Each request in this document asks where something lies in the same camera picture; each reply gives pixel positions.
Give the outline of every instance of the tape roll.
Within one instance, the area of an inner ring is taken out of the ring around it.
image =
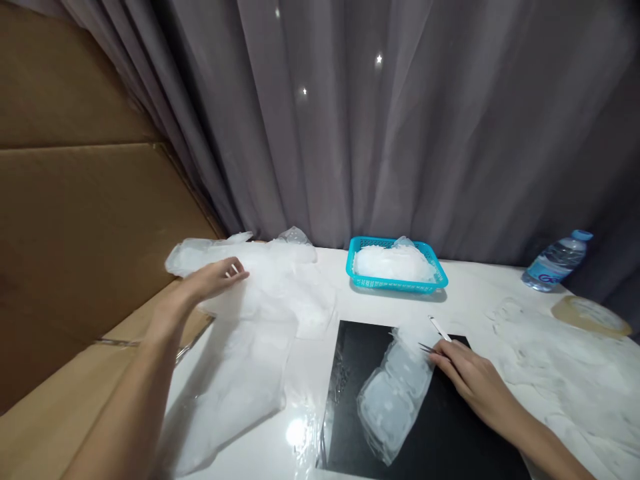
[[[558,320],[574,327],[602,333],[608,337],[625,337],[632,332],[629,324],[611,310],[574,295],[562,298],[551,308],[551,313]]]

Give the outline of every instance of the water bottle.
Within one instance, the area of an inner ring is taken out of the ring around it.
[[[570,237],[548,246],[522,274],[522,281],[538,291],[553,290],[582,262],[592,237],[587,231],[574,230]]]

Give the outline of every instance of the blue plastic basket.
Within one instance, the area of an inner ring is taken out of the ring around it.
[[[363,247],[368,245],[378,245],[384,248],[391,248],[394,239],[381,239],[376,237],[354,237],[349,244],[349,256],[347,257],[347,274],[353,279],[356,287],[378,288],[386,290],[408,291],[416,293],[429,294],[435,292],[438,288],[444,288],[449,284],[442,265],[438,262],[433,249],[424,242],[413,242],[415,247],[427,258],[428,262],[436,268],[435,283],[426,282],[409,282],[404,280],[390,280],[376,277],[363,277],[353,272],[353,260],[355,254]]]

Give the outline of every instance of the person's right hand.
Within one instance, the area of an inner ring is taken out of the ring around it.
[[[429,359],[451,379],[482,421],[512,443],[523,434],[532,416],[509,391],[490,360],[457,340],[440,340],[434,350],[444,356],[432,353]]]

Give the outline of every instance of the black tray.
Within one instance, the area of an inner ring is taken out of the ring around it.
[[[488,428],[436,369],[402,450],[387,467],[365,440],[356,398],[392,342],[390,327],[341,321],[316,467],[370,479],[508,479],[531,476],[510,443]],[[466,337],[452,338],[469,345]]]

